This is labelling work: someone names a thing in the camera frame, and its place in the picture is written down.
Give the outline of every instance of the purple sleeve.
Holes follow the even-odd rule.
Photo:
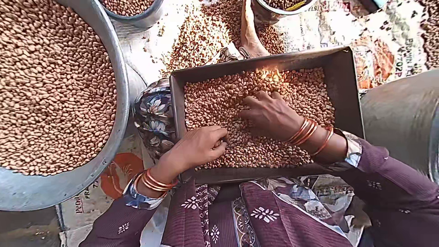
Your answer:
[[[351,185],[367,206],[382,209],[416,210],[439,208],[439,187],[408,165],[389,157],[383,147],[360,140],[357,168],[339,175]]]
[[[156,209],[136,209],[126,205],[124,197],[116,199],[110,208],[93,223],[93,229],[80,247],[137,247],[146,223]]]

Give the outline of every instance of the steel container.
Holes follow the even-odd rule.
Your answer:
[[[370,89],[361,98],[367,140],[439,184],[439,69]]]
[[[104,5],[102,7],[111,19],[145,29],[152,27],[163,15],[163,0],[155,0],[149,8],[135,16],[117,15]]]
[[[170,77],[170,85],[177,139],[182,138],[186,132],[184,123],[184,85],[186,82],[204,81],[263,67],[277,68],[279,71],[323,67],[328,96],[335,107],[335,127],[359,137],[364,136],[353,53],[349,47],[336,47],[321,51],[286,53],[174,71]],[[326,172],[315,164],[278,169],[246,167],[213,168],[198,171],[189,169],[181,174],[180,179],[187,181],[194,177],[197,183],[224,183],[241,182],[258,177],[315,175]]]
[[[313,6],[316,1],[317,0],[306,0],[306,3],[297,10],[285,11],[271,7],[264,0],[252,0],[252,10],[255,14],[255,20],[257,22],[272,25],[283,17],[297,15],[304,12],[309,7]]]
[[[93,183],[111,163],[123,139],[129,113],[128,77],[116,32],[98,0],[58,0],[87,22],[110,57],[117,89],[117,110],[110,137],[87,164],[53,176],[25,176],[0,167],[0,210],[29,211],[63,202]]]

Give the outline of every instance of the copper bangle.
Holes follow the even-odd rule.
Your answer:
[[[328,134],[328,136],[326,137],[326,140],[325,140],[325,142],[323,143],[323,145],[322,145],[319,149],[317,149],[317,151],[315,151],[313,154],[310,154],[309,156],[316,156],[318,153],[320,153],[320,151],[322,151],[322,150],[326,147],[326,145],[327,145],[328,142],[329,142],[329,139],[331,139],[331,137],[332,137],[333,134],[334,134],[334,128],[333,128],[333,127],[330,127],[330,128],[329,128],[329,134]]]
[[[316,131],[317,123],[311,119],[310,121],[311,121],[311,126],[309,127],[309,130],[299,140],[297,140],[295,143],[292,143],[293,146],[299,146],[300,144],[306,142],[308,138],[310,138],[311,135],[314,133],[314,131]]]
[[[174,186],[177,185],[177,182],[174,182],[174,183],[172,183],[172,184],[165,184],[165,183],[161,183],[161,182],[155,180],[155,179],[151,176],[151,172],[149,171],[149,169],[146,170],[146,175],[148,176],[148,178],[149,178],[151,181],[153,181],[154,183],[156,183],[156,184],[158,184],[158,185],[160,185],[160,186],[163,186],[163,187],[172,188],[172,187],[174,187]]]
[[[169,188],[163,188],[163,187],[152,184],[150,181],[148,181],[147,177],[145,177],[145,173],[143,173],[141,175],[141,177],[142,177],[141,180],[142,180],[143,184],[152,190],[161,191],[161,192],[169,190]]]
[[[289,138],[288,141],[286,141],[286,143],[292,143],[292,142],[294,142],[295,138],[298,137],[298,136],[303,132],[303,130],[306,129],[306,127],[308,126],[308,124],[309,124],[309,121],[308,121],[307,118],[305,118],[304,121],[303,121],[302,126],[301,126],[300,129],[299,129],[299,131],[296,132],[296,134],[294,134],[291,138]]]
[[[134,190],[138,193],[139,191],[137,190],[137,184],[139,182],[140,177],[142,176],[142,174],[138,175],[136,180],[134,180]]]

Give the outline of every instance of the rectangular tray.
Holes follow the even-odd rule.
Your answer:
[[[175,122],[176,138],[180,140],[185,132],[184,85],[232,75],[241,71],[262,67],[277,67],[279,71],[312,69],[323,67],[327,93],[335,107],[336,128],[364,137],[363,118],[358,96],[356,71],[350,47],[336,47],[320,51],[301,51],[242,61],[226,62],[174,71],[169,79]],[[304,176],[324,174],[326,171],[316,164],[297,168],[213,168],[187,170],[180,175],[182,181],[194,177],[197,183],[242,182],[258,177]]]

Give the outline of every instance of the raw peanut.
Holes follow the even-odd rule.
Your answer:
[[[174,44],[163,76],[178,69],[203,66],[233,42],[241,45],[242,0],[219,0],[212,5],[194,5],[187,8],[188,17],[183,23],[180,35]],[[283,41],[272,26],[257,26],[261,43],[271,54],[284,53]]]
[[[70,8],[0,2],[0,164],[25,175],[71,171],[111,133],[112,124],[96,130],[116,112],[108,54]]]
[[[311,162],[299,147],[288,146],[266,137],[253,137],[247,123],[237,118],[246,109],[242,101],[262,90],[279,92],[301,116],[315,120],[320,126],[334,124],[332,107],[324,84],[322,68],[299,71],[256,70],[227,75],[184,87],[185,124],[188,130],[219,125],[229,131],[230,146],[224,155],[201,168],[215,167],[296,167]]]
[[[265,2],[276,9],[286,10],[293,7],[295,4],[302,2],[303,0],[265,0]]]
[[[425,64],[428,69],[433,69],[439,67],[439,40],[437,38],[439,33],[439,2],[437,0],[419,0],[419,3],[425,6],[422,16],[428,15],[428,19],[421,22],[421,27],[425,30],[425,33],[422,34],[425,41],[424,50],[427,53]],[[415,15],[418,13],[413,11],[411,17],[413,18]],[[420,72],[416,67],[412,70],[412,74]]]
[[[144,12],[154,0],[102,0],[102,4],[117,15],[135,16]]]

